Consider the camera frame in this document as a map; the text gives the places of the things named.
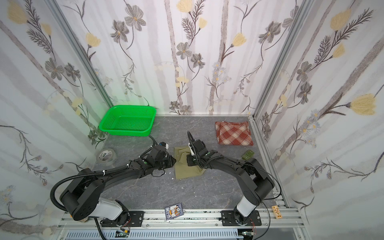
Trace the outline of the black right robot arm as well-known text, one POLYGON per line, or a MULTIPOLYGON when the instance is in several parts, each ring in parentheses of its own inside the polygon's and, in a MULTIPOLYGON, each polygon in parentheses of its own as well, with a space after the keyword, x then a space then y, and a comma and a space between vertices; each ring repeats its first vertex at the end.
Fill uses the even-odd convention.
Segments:
POLYGON ((191 150, 188 165, 219 170, 235 177, 243 193, 242 199, 234 208, 235 222, 245 225, 247 221, 253 220, 251 214, 279 183, 278 180, 254 158, 246 161, 226 157, 217 151, 209 151, 204 142, 194 139, 189 131, 187 135, 191 150))

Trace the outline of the red plaid skirt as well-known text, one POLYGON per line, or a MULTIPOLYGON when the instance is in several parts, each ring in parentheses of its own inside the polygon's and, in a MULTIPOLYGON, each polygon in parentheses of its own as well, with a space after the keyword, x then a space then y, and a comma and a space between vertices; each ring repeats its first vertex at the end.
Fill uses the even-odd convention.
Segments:
POLYGON ((218 144, 229 146, 253 146, 248 122, 215 122, 218 144))

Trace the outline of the olive khaki skirt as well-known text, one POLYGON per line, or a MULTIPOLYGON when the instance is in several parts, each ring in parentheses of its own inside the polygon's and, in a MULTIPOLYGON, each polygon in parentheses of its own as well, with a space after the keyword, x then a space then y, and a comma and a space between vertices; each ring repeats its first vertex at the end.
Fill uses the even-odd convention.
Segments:
POLYGON ((191 156, 189 147, 174 147, 176 163, 174 165, 177 180, 201 176, 206 171, 199 166, 189 167, 187 157, 191 156))

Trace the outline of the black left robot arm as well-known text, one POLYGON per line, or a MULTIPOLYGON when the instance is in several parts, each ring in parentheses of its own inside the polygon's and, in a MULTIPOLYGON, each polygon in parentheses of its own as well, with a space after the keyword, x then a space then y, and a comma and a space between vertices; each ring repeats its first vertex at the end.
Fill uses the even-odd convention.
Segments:
POLYGON ((155 170, 172 168, 176 159, 168 152, 168 145, 152 139, 152 146, 137 159, 121 167, 102 171, 83 169, 75 176, 57 182, 51 189, 50 199, 55 207, 68 212, 75 221, 87 217, 102 217, 116 220, 124 210, 117 201, 102 201, 101 194, 116 185, 129 180, 153 175, 155 170))

